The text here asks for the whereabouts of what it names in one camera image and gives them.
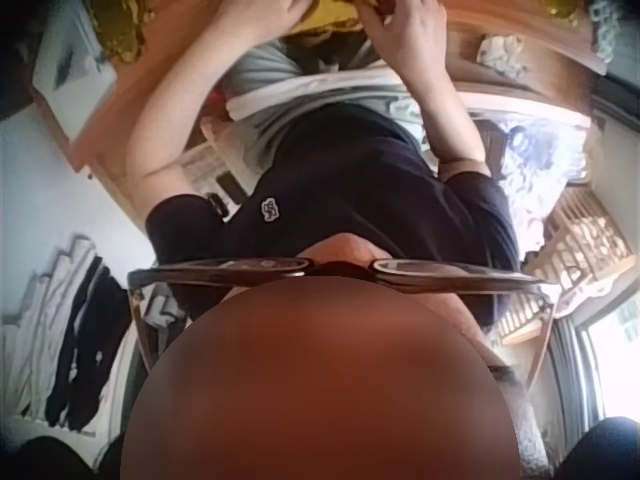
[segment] wall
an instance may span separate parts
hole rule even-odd
[[[640,134],[611,117],[606,120],[602,155],[592,164],[593,189],[640,257]],[[622,275],[609,295],[585,302],[572,315],[580,323],[597,314],[640,276],[640,265]]]
[[[611,117],[606,120],[602,158],[595,161],[593,189],[638,253],[640,244],[640,134]]]
[[[150,266],[146,237],[88,173],[75,174],[35,107],[0,123],[2,314],[16,315],[29,279],[50,270],[75,235],[91,238],[123,286]]]

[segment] hanging garment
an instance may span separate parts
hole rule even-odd
[[[100,394],[130,325],[127,292],[105,267],[100,271],[77,333],[77,375],[71,381],[67,411],[71,430],[81,430],[98,412]]]
[[[27,288],[20,319],[16,325],[3,326],[7,345],[3,348],[3,392],[5,415],[19,415],[31,401],[31,356],[33,339],[38,327],[42,304],[47,293],[49,277],[34,277]]]
[[[45,418],[46,401],[55,383],[58,356],[73,299],[95,256],[95,245],[88,239],[77,238],[71,255],[60,255],[56,262],[34,342],[29,409],[32,418]]]
[[[60,414],[69,403],[68,383],[76,350],[76,323],[95,288],[101,267],[103,268],[102,258],[95,257],[71,304],[71,313],[67,321],[60,354],[58,355],[55,383],[45,406],[45,418],[52,427],[59,423]]]

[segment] yellow object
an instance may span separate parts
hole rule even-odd
[[[355,32],[362,29],[358,12],[348,0],[318,0],[313,13],[289,35]]]

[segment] eyeglass frame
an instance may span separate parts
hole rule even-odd
[[[225,264],[229,262],[283,262],[299,261],[297,268],[273,270],[230,270],[222,266],[211,266],[213,263]],[[419,263],[421,265],[431,265],[439,267],[454,267],[462,270],[460,275],[425,274],[411,272],[391,272],[384,271],[380,265],[384,262],[396,263]],[[266,283],[284,280],[287,278],[300,278],[307,276],[314,268],[316,262],[308,258],[256,258],[256,259],[219,259],[199,262],[186,262],[175,265],[165,265],[145,270],[136,270],[128,275],[129,284],[129,304],[131,316],[138,331],[138,343],[143,362],[148,372],[151,371],[157,359],[151,353],[148,335],[149,327],[142,315],[142,302],[144,294],[142,290],[155,283],[167,283],[172,285],[192,285],[208,286],[217,288],[252,288]],[[483,273],[469,274],[463,269],[469,268],[479,270]],[[374,260],[367,267],[373,274],[376,284],[396,290],[407,295],[417,295],[423,293],[442,294],[454,293],[457,295],[505,295],[505,294],[527,294],[533,295],[541,300],[543,309],[549,311],[549,320],[544,325],[541,333],[542,346],[540,352],[534,358],[532,371],[529,375],[528,384],[531,386],[537,377],[542,364],[543,355],[549,342],[551,327],[553,324],[556,306],[562,295],[562,287],[547,280],[523,275],[514,272],[492,270],[473,265],[461,265],[448,262],[432,262],[427,260],[398,260],[385,259]],[[222,281],[224,277],[233,277],[234,280]]]

